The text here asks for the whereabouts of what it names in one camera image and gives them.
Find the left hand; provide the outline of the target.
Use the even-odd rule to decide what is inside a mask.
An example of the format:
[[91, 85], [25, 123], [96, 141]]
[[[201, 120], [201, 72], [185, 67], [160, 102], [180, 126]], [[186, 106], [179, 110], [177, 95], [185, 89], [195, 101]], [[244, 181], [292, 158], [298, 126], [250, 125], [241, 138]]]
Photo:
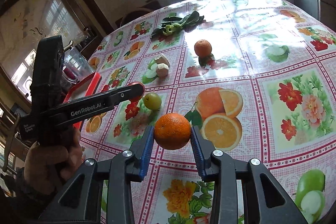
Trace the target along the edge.
[[73, 128], [69, 148], [62, 145], [43, 147], [35, 142], [28, 151], [23, 177], [27, 185], [41, 194], [51, 194], [69, 180], [82, 164], [80, 131]]

